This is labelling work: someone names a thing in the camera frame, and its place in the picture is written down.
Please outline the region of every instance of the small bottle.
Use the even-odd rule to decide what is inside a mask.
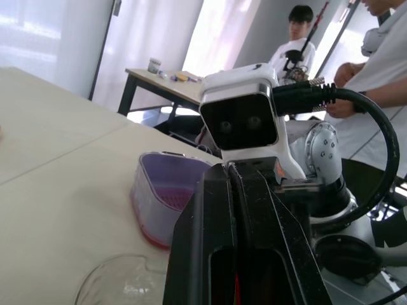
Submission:
[[[150,58],[150,63],[148,64],[147,71],[153,74],[157,74],[160,70],[161,60],[155,59],[153,57]]]

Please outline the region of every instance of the table leg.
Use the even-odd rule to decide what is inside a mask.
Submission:
[[[128,75],[126,86],[121,97],[118,113],[127,116],[132,106],[135,89],[137,88],[137,78],[132,75]]]
[[[178,104],[174,103],[174,105],[172,106],[172,111],[170,113],[170,116],[168,117],[168,126],[169,128],[171,127],[171,124],[177,114],[177,108],[178,108]]]

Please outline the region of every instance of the white camera housing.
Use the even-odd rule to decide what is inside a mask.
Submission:
[[[290,153],[286,122],[275,113],[276,86],[270,64],[212,74],[203,80],[200,114],[226,164],[275,156],[291,178],[304,179]]]

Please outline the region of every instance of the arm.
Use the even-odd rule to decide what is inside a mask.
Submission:
[[[407,78],[366,92],[381,108],[407,105]]]
[[[381,108],[407,105],[407,78],[369,90],[366,96]],[[328,104],[326,112],[333,118],[348,118],[356,113],[353,103],[348,100],[337,100],[335,104]]]
[[[335,85],[339,88],[343,88],[348,81],[350,81],[357,73],[359,73],[363,69],[365,64],[365,62],[362,64],[351,64],[350,62],[347,62],[341,65],[335,74]]]

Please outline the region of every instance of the cable connector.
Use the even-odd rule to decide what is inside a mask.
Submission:
[[[335,103],[336,86],[315,86],[312,81],[280,86],[273,89],[277,116],[313,112],[314,109]]]

